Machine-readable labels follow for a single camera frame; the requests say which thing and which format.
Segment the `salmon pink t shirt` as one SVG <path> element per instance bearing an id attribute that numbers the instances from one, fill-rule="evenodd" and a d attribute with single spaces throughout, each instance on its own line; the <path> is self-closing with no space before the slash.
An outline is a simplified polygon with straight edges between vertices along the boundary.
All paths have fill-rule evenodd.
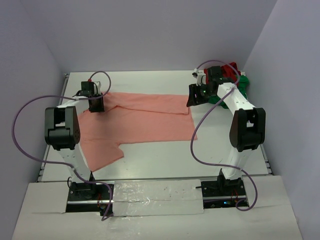
<path id="1" fill-rule="evenodd" d="M 188 96 L 111 92 L 103 112 L 78 116 L 80 146 L 95 172 L 125 156 L 123 144 L 189 141 L 195 130 Z"/>

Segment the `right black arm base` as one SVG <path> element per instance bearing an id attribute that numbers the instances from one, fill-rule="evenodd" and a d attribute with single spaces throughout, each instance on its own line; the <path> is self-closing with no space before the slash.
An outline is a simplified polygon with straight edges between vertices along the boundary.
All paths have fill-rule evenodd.
<path id="1" fill-rule="evenodd" d="M 201 190 L 203 207 L 205 209 L 248 207 L 246 190 L 240 179 L 236 184 L 222 186 L 220 180 L 201 181 L 195 187 Z"/>

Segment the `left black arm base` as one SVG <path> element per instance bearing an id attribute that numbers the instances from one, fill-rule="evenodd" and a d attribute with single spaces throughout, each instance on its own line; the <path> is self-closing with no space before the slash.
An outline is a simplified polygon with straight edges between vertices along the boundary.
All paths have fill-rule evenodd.
<path id="1" fill-rule="evenodd" d="M 72 182 L 67 180 L 68 197 L 66 203 L 67 213 L 99 213 L 102 217 L 106 210 L 107 217 L 113 214 L 112 194 L 114 185 L 107 187 L 105 184 L 88 184 L 85 182 Z"/>

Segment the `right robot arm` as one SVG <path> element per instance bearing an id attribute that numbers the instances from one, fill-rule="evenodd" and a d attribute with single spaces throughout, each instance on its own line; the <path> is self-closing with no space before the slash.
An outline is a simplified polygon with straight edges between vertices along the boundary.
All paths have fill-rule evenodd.
<path id="1" fill-rule="evenodd" d="M 243 168 L 253 151 L 265 140 L 266 112 L 251 104 L 237 87 L 236 80 L 223 76 L 220 66 L 212 66 L 200 71 L 194 69 L 192 76 L 196 83 L 190 84 L 187 107 L 209 102 L 211 97 L 219 97 L 232 113 L 229 141 L 232 146 L 226 164 L 221 165 L 217 190 L 227 196 L 243 174 Z"/>

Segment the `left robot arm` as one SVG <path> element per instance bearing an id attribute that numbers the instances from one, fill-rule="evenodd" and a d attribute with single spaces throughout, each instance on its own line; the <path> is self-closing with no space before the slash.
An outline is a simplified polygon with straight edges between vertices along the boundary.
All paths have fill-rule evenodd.
<path id="1" fill-rule="evenodd" d="M 94 177 L 80 146 L 81 130 L 78 116 L 85 111 L 105 111 L 100 81 L 90 79 L 81 82 L 81 89 L 73 99 L 45 109 L 44 138 L 69 166 L 71 182 L 84 182 L 80 187 L 80 194 L 86 199 L 93 199 L 98 193 L 98 187 L 92 183 Z"/>

